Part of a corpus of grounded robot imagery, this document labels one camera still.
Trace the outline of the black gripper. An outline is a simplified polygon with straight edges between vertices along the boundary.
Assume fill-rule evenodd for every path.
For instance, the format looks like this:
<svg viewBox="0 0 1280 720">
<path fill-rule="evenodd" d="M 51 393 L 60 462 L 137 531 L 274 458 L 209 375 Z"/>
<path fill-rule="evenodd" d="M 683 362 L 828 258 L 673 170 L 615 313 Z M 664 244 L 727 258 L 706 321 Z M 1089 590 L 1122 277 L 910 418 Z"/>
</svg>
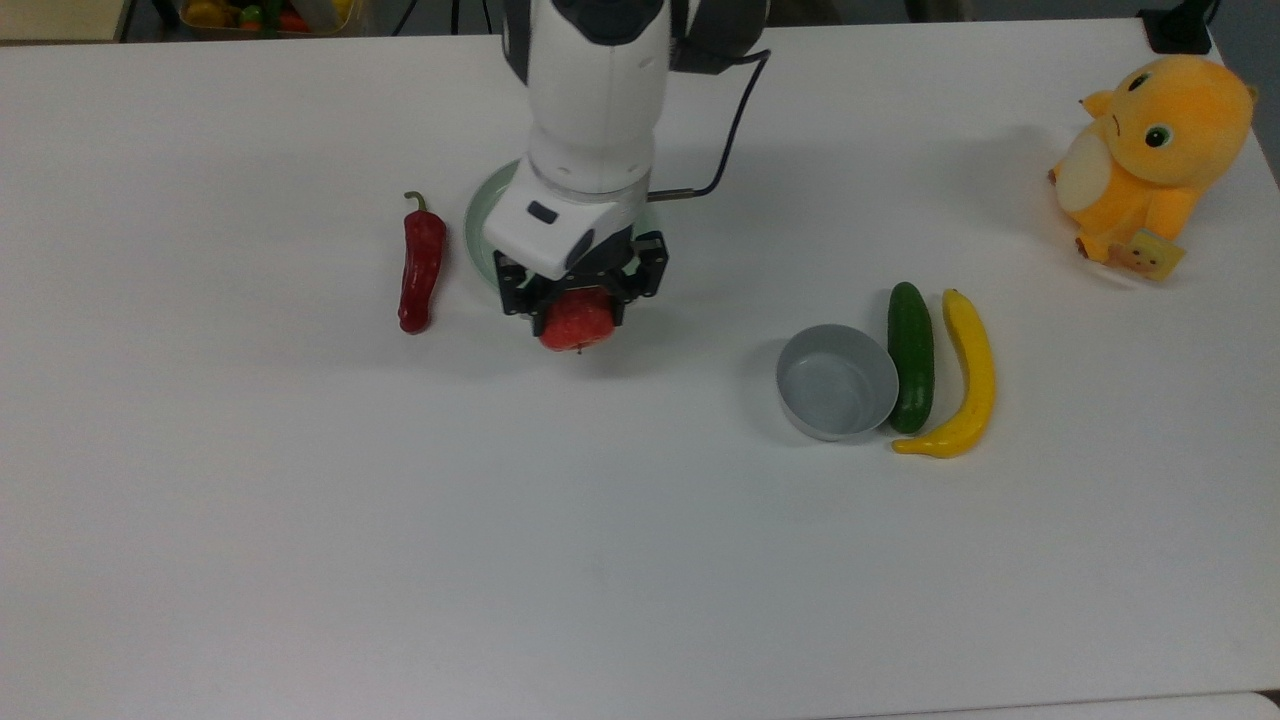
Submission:
<svg viewBox="0 0 1280 720">
<path fill-rule="evenodd" d="M 631 304 L 658 295 L 669 254 L 660 231 L 617 232 L 582 255 L 559 281 L 549 281 L 494 251 L 494 270 L 502 311 L 529 320 L 531 334 L 543 337 L 552 302 L 571 290 L 602 287 L 611 297 L 613 327 L 622 327 Z"/>
</svg>

